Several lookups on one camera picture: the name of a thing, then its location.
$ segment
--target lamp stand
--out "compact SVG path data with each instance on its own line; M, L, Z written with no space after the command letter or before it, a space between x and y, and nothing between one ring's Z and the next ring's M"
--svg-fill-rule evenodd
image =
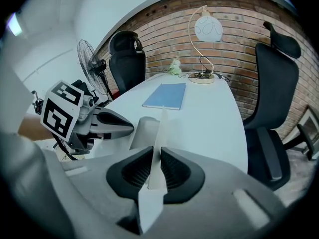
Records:
M189 76L189 80L191 82L194 82L194 83L199 83L199 84L210 84L210 83L213 83L214 82L214 65L213 63L206 57L204 56L198 49L196 49L196 47L194 46L191 38L190 38L190 23L191 23L191 20L193 19L194 15L200 10L200 9L203 9L203 12L202 12L202 16L210 16L210 13L209 11L207 11L207 6L204 5L200 8L198 8L193 14L192 16L190 17L189 19L189 22L188 22L188 38L189 38L189 41L191 43L191 45L193 46L193 48L203 57L205 58L209 63L210 65L212 66L212 70L210 73L204 73L203 71L203 63L201 62L201 65L202 65L202 70L200 73L192 73L190 74Z

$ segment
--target white wall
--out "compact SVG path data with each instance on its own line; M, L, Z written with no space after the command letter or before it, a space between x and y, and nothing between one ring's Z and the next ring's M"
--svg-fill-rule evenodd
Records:
M3 52L28 90L36 90L40 98L44 99L46 91L59 80L86 82L71 23L28 39L9 34ZM34 113L32 106L28 112Z
M158 1L83 0L74 20L76 38L87 40L98 49L130 17ZM273 1L293 9L289 0Z

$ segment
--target table surface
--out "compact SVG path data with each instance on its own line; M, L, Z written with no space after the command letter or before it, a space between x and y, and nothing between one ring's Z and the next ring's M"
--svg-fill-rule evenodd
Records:
M167 110L168 147L179 148L228 162L247 173L248 156L244 126L236 101L224 80L197 84L187 76L156 74L111 102L106 108L128 119L136 128L144 116L160 120L161 109L142 107L160 84L186 83L181 109ZM130 136L96 140L88 158L128 150Z

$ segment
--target blue folder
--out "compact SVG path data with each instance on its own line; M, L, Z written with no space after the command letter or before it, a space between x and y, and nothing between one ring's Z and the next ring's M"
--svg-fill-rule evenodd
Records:
M185 88L186 83L161 84L142 106L180 110Z

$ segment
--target fan stand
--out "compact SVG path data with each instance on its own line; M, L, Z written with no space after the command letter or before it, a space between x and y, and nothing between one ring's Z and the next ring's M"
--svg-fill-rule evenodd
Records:
M101 78L103 84L105 85L107 92L110 94L110 97L112 98L112 100L114 100L114 97L113 97L113 95L112 95L112 92L111 92L111 90L110 90L110 88L109 88L109 85L106 83L106 80L105 80L105 78L104 78L104 76L103 76L103 73L100 72L100 73L99 73L99 76L100 76L100 78Z

